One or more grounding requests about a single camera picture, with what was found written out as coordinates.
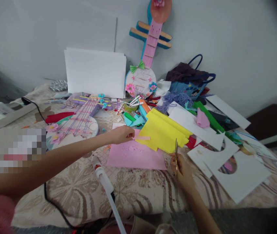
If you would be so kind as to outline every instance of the black cable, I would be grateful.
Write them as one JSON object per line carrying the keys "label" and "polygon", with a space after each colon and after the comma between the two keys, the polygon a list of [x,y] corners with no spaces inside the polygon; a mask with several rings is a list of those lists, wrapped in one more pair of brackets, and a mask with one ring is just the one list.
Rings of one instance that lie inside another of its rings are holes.
{"label": "black cable", "polygon": [[[27,105],[27,102],[31,102],[31,103],[35,104],[35,106],[37,107],[37,109],[38,109],[38,111],[39,111],[40,116],[42,117],[42,119],[43,119],[44,122],[45,122],[45,119],[43,118],[43,116],[42,116],[42,114],[41,114],[41,111],[40,111],[38,105],[37,105],[35,102],[33,102],[33,101],[31,101],[31,100],[29,100],[29,99],[27,99],[27,98],[25,98],[25,97],[22,97],[21,100],[23,101],[23,103],[24,103],[25,105]],[[112,196],[113,201],[115,202],[115,199],[116,199],[116,198],[115,198],[115,194],[114,194],[113,192],[111,193],[111,196]],[[63,219],[65,220],[65,223],[66,223],[71,229],[73,229],[73,230],[80,230],[80,231],[83,231],[83,230],[86,229],[87,223],[84,224],[82,227],[75,227],[75,226],[71,225],[71,223],[68,221],[68,219],[67,219],[66,216],[64,215],[63,211],[62,211],[53,201],[51,201],[51,200],[47,197],[46,182],[44,183],[44,198],[45,198],[45,200],[46,200],[48,203],[52,204],[52,205],[60,212],[61,216],[62,216]],[[111,212],[110,212],[110,214],[109,214],[109,217],[105,220],[104,224],[101,225],[101,224],[99,224],[99,223],[95,223],[95,224],[94,224],[94,228],[90,228],[90,229],[92,229],[90,233],[98,233],[98,232],[100,231],[100,229],[101,229],[102,227],[104,227],[104,226],[108,223],[108,221],[110,220],[111,217],[112,217],[112,210],[111,210]]]}

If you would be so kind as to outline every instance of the pink foam sheet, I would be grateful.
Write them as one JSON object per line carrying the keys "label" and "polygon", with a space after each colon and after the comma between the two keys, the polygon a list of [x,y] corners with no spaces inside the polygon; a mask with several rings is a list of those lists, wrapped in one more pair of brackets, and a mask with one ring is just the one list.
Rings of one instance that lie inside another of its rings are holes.
{"label": "pink foam sheet", "polygon": [[134,140],[119,145],[111,145],[107,166],[167,170],[163,151],[153,151]]}

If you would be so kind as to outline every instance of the patterned tablecloth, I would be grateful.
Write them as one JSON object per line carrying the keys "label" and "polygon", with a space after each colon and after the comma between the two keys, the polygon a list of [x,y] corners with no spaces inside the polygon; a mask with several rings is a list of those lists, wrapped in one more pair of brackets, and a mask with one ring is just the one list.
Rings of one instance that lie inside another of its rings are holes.
{"label": "patterned tablecloth", "polygon": [[[35,88],[26,97],[36,102],[43,116],[46,117],[63,111],[60,109],[63,104],[47,104],[47,98],[53,97],[54,94],[55,92],[48,88],[48,84],[45,84]],[[102,128],[106,130],[112,128],[112,124],[117,121],[117,116],[100,110],[95,115],[95,119],[101,134]],[[46,126],[38,111],[34,110],[7,127],[22,128],[26,125],[30,128]],[[271,172],[268,181],[258,186],[239,204],[235,204],[214,177],[210,179],[205,177],[191,162],[186,155],[188,149],[182,148],[179,151],[190,164],[196,187],[210,209],[277,207],[277,168],[270,159],[263,158],[265,166]],[[164,211],[187,210],[183,193],[178,188],[170,168],[170,156],[166,153],[164,158],[168,171],[158,171],[106,167],[109,150],[102,147],[95,152],[115,188],[116,205],[122,217],[141,213],[156,214]],[[107,217],[111,211],[105,191],[97,181],[91,159],[87,156],[77,160],[52,178],[47,187],[49,198],[62,208],[73,225]],[[67,226],[60,213],[44,199],[43,185],[20,200],[12,225],[17,227]]]}

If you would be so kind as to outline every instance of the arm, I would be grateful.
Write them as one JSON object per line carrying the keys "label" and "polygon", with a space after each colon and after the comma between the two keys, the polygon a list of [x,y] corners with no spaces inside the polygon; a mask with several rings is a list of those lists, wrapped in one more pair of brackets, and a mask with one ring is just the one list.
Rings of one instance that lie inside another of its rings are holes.
{"label": "arm", "polygon": [[132,140],[135,132],[127,126],[105,134],[48,151],[42,160],[18,174],[0,174],[0,194],[17,203],[22,196],[44,184],[87,153],[109,144]]}
{"label": "arm", "polygon": [[[172,170],[176,171],[175,154],[171,156]],[[221,231],[213,220],[208,208],[204,204],[200,194],[195,187],[195,181],[191,168],[187,165],[183,156],[178,154],[178,171],[176,173],[179,185],[184,191],[187,203],[194,213],[198,233],[200,234],[220,234]]]}

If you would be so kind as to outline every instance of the dark purple cloth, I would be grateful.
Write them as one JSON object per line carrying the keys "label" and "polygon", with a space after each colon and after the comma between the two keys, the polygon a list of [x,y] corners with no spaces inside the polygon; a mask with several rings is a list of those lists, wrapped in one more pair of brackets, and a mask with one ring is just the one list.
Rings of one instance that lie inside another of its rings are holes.
{"label": "dark purple cloth", "polygon": [[179,81],[179,82],[189,82],[191,81],[195,85],[199,85],[203,81],[207,80],[209,76],[198,78],[197,76],[209,74],[206,71],[199,71],[191,68],[187,63],[180,63],[177,67],[168,72],[166,81]]}

